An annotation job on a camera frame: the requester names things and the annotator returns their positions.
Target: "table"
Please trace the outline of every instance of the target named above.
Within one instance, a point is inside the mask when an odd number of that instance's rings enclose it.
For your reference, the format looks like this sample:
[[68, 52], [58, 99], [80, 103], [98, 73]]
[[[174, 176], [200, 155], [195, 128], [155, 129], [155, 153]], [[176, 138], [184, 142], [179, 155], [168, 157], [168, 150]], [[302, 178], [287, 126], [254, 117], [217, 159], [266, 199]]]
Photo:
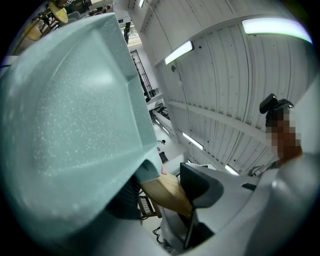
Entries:
[[54, 17], [57, 18], [58, 21], [67, 24], [68, 23], [68, 15], [67, 15], [67, 11], [65, 8], [60, 9], [59, 7], [57, 7], [55, 5], [54, 2], [49, 2], [49, 9], [52, 12], [52, 14], [54, 15]]
[[[68, 23], [68, 15], [67, 11], [65, 8], [59, 8], [56, 6], [54, 2], [49, 1], [48, 3], [49, 8], [46, 9], [44, 12], [40, 13], [37, 15], [35, 21], [32, 23], [29, 23], [25, 26], [24, 28], [24, 35], [20, 39], [19, 43], [16, 45], [13, 54], [17, 51], [23, 40], [28, 37], [31, 40], [38, 41], [41, 37], [43, 37], [45, 34], [47, 34], [53, 27], [52, 25], [56, 22], [59, 21], [61, 23], [67, 24]], [[50, 13], [53, 14], [53, 19], [51, 23], [47, 26], [47, 28], [44, 31], [41, 31], [38, 27], [37, 24], [39, 23], [40, 20], [45, 18], [47, 15]]]

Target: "yellow object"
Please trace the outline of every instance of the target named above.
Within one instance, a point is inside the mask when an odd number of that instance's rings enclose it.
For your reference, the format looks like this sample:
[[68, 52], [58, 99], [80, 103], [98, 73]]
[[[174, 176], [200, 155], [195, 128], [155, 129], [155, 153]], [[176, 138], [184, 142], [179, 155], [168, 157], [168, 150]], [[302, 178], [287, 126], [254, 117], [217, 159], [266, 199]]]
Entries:
[[68, 23], [68, 15], [65, 8], [60, 9], [54, 2], [49, 2], [49, 9], [52, 14], [62, 23]]
[[42, 36], [40, 29], [35, 24], [32, 24], [32, 23], [29, 23], [25, 26], [24, 34], [26, 35], [27, 38], [33, 41], [38, 41]]
[[143, 192], [159, 206], [175, 211], [190, 219], [192, 205], [176, 176], [161, 175], [158, 178], [140, 183]]

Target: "speckled plastic surface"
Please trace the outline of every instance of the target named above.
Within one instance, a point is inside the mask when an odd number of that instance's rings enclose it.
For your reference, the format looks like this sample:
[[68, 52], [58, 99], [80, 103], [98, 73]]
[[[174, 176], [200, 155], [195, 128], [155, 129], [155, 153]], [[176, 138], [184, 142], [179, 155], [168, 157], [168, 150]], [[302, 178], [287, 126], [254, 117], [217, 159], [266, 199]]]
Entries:
[[161, 172], [140, 79], [114, 14], [45, 36], [0, 86], [0, 179], [35, 239], [87, 225], [143, 163], [155, 177]]

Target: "corrugated metal ceiling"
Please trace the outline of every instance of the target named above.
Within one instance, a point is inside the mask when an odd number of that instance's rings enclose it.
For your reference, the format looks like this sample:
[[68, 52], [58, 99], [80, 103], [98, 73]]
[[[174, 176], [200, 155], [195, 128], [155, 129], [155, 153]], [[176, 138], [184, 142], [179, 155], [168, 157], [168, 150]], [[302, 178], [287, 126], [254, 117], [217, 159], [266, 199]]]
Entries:
[[[159, 61], [210, 26], [254, 14], [291, 16], [273, 1], [160, 0], [143, 34]], [[247, 35], [241, 21], [209, 32], [193, 44], [194, 51], [178, 61], [170, 65], [161, 61], [155, 66], [168, 99], [262, 131], [265, 116], [259, 112], [260, 102], [274, 93], [296, 104], [318, 71], [310, 43], [285, 35]], [[177, 106], [172, 106], [170, 114], [180, 132], [203, 145], [199, 152], [183, 141], [196, 163], [206, 164], [209, 159], [246, 173], [276, 159], [269, 146], [236, 127]]]

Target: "metal railing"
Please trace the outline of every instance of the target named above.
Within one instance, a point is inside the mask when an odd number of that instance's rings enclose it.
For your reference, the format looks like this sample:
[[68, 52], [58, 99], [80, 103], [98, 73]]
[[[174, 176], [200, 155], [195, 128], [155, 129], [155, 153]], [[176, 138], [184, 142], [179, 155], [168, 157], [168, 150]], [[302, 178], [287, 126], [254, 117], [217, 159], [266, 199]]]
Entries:
[[131, 53], [131, 57], [133, 59], [134, 65], [136, 67], [136, 70], [138, 71], [143, 90], [145, 93], [147, 92], [148, 94], [146, 96], [148, 98], [153, 98], [155, 96], [155, 91], [151, 87], [151, 84], [149, 82], [144, 66], [142, 65], [138, 52], [134, 50], [134, 51], [131, 51], [130, 53]]
[[167, 108], [165, 106], [159, 106], [154, 109], [154, 111], [157, 111], [160, 115], [165, 117], [166, 119], [170, 120]]

